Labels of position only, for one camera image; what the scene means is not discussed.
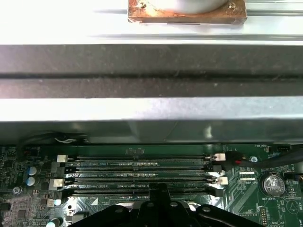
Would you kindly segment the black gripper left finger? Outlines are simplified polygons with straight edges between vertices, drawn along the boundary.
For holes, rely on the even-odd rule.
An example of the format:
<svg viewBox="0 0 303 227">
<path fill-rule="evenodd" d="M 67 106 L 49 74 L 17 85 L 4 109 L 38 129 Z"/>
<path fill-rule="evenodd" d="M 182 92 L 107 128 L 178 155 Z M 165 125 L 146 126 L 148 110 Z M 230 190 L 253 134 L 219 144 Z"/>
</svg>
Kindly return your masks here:
<svg viewBox="0 0 303 227">
<path fill-rule="evenodd" d="M 149 186 L 149 201 L 131 211 L 121 205 L 112 205 L 81 221 L 74 227 L 155 227 L 159 220 L 159 185 Z"/>
</svg>

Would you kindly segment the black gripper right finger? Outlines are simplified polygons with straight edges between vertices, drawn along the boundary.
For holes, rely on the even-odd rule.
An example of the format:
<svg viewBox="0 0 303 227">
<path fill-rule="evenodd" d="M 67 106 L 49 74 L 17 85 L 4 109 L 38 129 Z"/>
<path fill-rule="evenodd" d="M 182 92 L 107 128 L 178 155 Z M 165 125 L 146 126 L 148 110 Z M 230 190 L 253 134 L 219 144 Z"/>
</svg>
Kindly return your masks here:
<svg viewBox="0 0 303 227">
<path fill-rule="evenodd" d="M 159 208 L 168 227 L 260 227 L 261 225 L 225 211 L 216 206 L 203 204 L 194 212 L 188 211 L 181 202 L 172 201 L 167 185 L 159 184 Z"/>
</svg>

